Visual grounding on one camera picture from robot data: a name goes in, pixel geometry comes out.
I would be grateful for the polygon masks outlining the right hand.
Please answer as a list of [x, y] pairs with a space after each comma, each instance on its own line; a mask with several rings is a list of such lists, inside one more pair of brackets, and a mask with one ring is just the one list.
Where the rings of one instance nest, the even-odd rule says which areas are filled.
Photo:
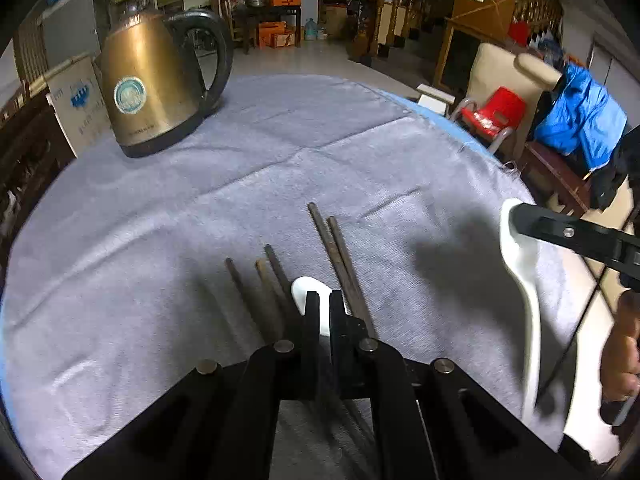
[[614, 324], [600, 364], [602, 392], [608, 401], [625, 401], [639, 392], [639, 294], [620, 295]]

